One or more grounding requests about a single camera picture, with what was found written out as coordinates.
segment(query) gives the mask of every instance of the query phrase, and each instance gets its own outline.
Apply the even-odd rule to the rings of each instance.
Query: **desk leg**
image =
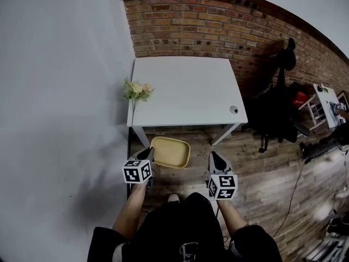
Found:
[[[132,129],[134,130],[134,132],[137,134],[138,138],[140,138],[142,144],[144,147],[150,147],[151,143],[149,142],[143,127],[139,127],[139,126],[133,126]]]
[[[218,144],[227,135],[229,135],[230,132],[234,131],[234,129],[236,129],[239,125],[240,123],[226,125],[226,127],[224,127],[223,130],[212,140],[211,145],[215,146],[216,144]]]

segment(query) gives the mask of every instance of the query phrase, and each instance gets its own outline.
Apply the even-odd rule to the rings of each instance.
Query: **yellow flower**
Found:
[[[143,87],[138,82],[132,83],[132,89],[135,93],[141,93],[143,91]]]
[[[143,90],[145,92],[151,92],[152,91],[152,86],[150,84],[144,84],[143,85]]]

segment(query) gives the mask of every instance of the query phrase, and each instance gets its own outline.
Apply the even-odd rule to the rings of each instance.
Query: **wooden floor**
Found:
[[[232,137],[216,146],[210,140],[222,126],[214,127],[158,127],[145,128],[149,140],[155,136],[181,139],[189,143],[191,154],[185,169],[155,168],[155,182],[146,195],[143,209],[151,211],[167,200],[171,193],[185,198],[192,192],[208,197],[208,155],[215,150],[228,158],[238,175],[238,192],[234,206],[249,224],[259,224],[271,236],[285,219],[291,194],[304,161],[299,143],[315,143],[321,135],[299,138],[297,143],[269,142],[268,151],[259,153],[261,138],[253,130],[241,133],[238,128]],[[131,136],[131,154],[142,148],[136,135]],[[275,237],[284,261],[302,261],[311,246],[324,236],[328,219],[314,219],[326,202],[332,207],[334,193],[342,190],[346,178],[344,154],[336,150],[304,166],[294,194],[291,213]],[[210,199],[214,211],[216,202]],[[219,213],[224,235],[227,230]]]

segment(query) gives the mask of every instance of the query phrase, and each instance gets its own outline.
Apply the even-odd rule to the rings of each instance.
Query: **person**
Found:
[[[349,121],[349,113],[342,110],[338,111],[340,116],[346,121]],[[306,163],[310,162],[316,157],[320,157],[332,150],[333,148],[339,148],[349,144],[349,123],[343,123],[339,125],[335,131],[319,141],[318,144],[306,146],[304,143],[300,144],[302,155],[306,158]]]
[[[199,193],[183,203],[171,194],[137,231],[145,193],[145,184],[134,185],[112,229],[94,229],[88,262],[282,261],[275,241],[262,227],[248,225],[230,201],[217,200],[231,236],[226,250],[213,208]]]

